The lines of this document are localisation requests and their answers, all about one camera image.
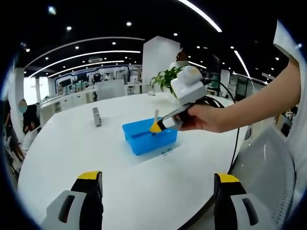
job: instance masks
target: blue plastic container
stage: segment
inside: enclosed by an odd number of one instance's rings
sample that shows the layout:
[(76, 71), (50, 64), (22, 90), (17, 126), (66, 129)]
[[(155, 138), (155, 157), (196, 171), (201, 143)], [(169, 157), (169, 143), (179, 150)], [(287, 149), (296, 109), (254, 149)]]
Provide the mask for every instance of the blue plastic container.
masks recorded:
[(166, 129), (161, 133), (152, 135), (149, 128), (153, 123), (154, 119), (151, 118), (123, 125), (125, 138), (135, 155), (142, 155), (176, 141), (177, 130), (174, 129)]

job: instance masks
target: potted plant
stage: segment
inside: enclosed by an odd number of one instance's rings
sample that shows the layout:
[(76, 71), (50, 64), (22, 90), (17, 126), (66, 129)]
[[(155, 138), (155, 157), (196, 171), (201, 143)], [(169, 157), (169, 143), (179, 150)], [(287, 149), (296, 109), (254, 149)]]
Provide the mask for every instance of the potted plant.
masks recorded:
[(176, 94), (171, 86), (171, 80), (177, 77), (177, 74), (182, 71), (182, 67), (173, 67), (171, 70), (165, 70), (158, 73), (158, 76), (153, 77), (151, 81), (151, 86), (154, 87), (155, 84), (160, 85), (162, 91), (164, 88), (169, 89), (170, 93), (176, 97)]

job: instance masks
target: face mask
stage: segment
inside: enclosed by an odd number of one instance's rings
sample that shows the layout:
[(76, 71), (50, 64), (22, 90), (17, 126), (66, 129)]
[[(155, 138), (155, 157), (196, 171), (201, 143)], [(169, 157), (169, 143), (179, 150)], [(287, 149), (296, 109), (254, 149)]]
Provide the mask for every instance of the face mask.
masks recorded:
[(189, 64), (189, 61), (177, 61), (177, 65), (179, 67), (187, 66), (188, 64)]

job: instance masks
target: black ceiling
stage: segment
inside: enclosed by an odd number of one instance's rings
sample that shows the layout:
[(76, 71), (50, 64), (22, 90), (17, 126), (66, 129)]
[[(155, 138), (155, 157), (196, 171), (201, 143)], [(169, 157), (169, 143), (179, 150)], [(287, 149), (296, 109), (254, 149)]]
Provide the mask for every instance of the black ceiling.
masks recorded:
[[(234, 50), (243, 58), (251, 77), (265, 80), (261, 73), (273, 76), (287, 64), (287, 58), (272, 44), (277, 18), (291, 27), (295, 37), (304, 42), (306, 36), (300, 33), (300, 13), (292, 11), (289, 4), (278, 5), (278, 1), (241, 3), (236, 1), (190, 0), (222, 29), (218, 33), (202, 17), (177, 0), (104, 0), (104, 1), (37, 1), (22, 7), (17, 16), (20, 24), (20, 41), (30, 52), (20, 49), (19, 66), (26, 66), (38, 56), (56, 47), (82, 39), (127, 36), (143, 38), (145, 41), (129, 39), (104, 39), (83, 42), (58, 49), (33, 62), (25, 76), (64, 58), (104, 50), (142, 51), (143, 43), (159, 35), (181, 43), (191, 61), (216, 71), (216, 59), (220, 66), (231, 71), (246, 74)], [(54, 6), (57, 14), (48, 13), (48, 6)], [(125, 64), (142, 63), (141, 54), (100, 54), (107, 60), (124, 60)], [(90, 56), (74, 58), (56, 64), (48, 70), (58, 72), (65, 68), (82, 65)]]

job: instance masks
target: white round table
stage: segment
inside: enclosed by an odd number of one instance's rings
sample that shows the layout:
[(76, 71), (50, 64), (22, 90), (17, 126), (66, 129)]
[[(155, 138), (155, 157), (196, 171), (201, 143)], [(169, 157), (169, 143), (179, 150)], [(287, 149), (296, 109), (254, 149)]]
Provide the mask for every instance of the white round table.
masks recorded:
[[(225, 106), (232, 104), (215, 98)], [(94, 125), (93, 107), (98, 107), (101, 127)], [(70, 190), (80, 174), (100, 170), (104, 230), (180, 228), (212, 196), (214, 173), (228, 171), (237, 130), (178, 132), (172, 146), (135, 156), (122, 125), (152, 118), (155, 109), (163, 116), (175, 108), (166, 93), (139, 94), (52, 116), (29, 149), (19, 176), (18, 190), (29, 214), (40, 224), (47, 206)], [(246, 130), (240, 131), (237, 152)]]

